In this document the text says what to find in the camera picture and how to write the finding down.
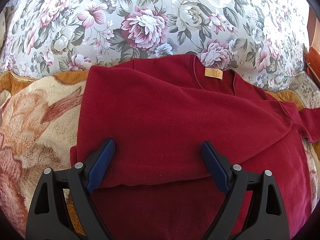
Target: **fleece blanket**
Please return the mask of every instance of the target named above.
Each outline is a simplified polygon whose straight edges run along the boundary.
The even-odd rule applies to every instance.
[[[35,80],[12,72],[0,77],[0,208],[25,236],[28,210],[42,171],[70,168],[69,150],[76,145],[82,94],[88,72],[64,72]],[[271,93],[296,103],[290,90]],[[311,178],[312,206],[319,200],[320,147],[304,142]],[[75,230],[83,234],[69,192],[65,191]]]

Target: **clothing label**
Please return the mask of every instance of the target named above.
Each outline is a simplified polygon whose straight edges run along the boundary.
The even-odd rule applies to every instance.
[[[222,80],[222,76],[223,76],[223,71],[219,70],[219,69],[215,69],[215,68],[205,68],[204,71],[204,75],[206,77],[215,77],[215,78],[219,78]]]

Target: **red fabric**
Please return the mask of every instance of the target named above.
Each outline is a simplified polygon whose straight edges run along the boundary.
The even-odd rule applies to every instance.
[[[193,55],[93,66],[71,164],[112,137],[116,153],[92,199],[115,239],[201,239],[225,197],[200,156],[210,140],[231,163],[273,172],[294,236],[311,213],[301,136],[320,139],[319,111],[298,112],[233,71],[205,77]]]

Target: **red garment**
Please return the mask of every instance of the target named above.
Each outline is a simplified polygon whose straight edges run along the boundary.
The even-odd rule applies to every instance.
[[[114,238],[201,239],[225,198],[200,155],[210,140],[231,163],[273,172],[294,236],[311,214],[301,136],[320,139],[319,111],[298,112],[233,71],[223,81],[205,77],[193,55],[94,66],[71,165],[113,138],[116,153],[92,199]],[[249,202],[233,233],[241,230]]]

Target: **floral pillow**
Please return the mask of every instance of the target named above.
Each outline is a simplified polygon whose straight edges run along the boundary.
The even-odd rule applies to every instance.
[[[11,0],[0,70],[41,78],[191,53],[276,91],[303,71],[308,12],[306,0]]]

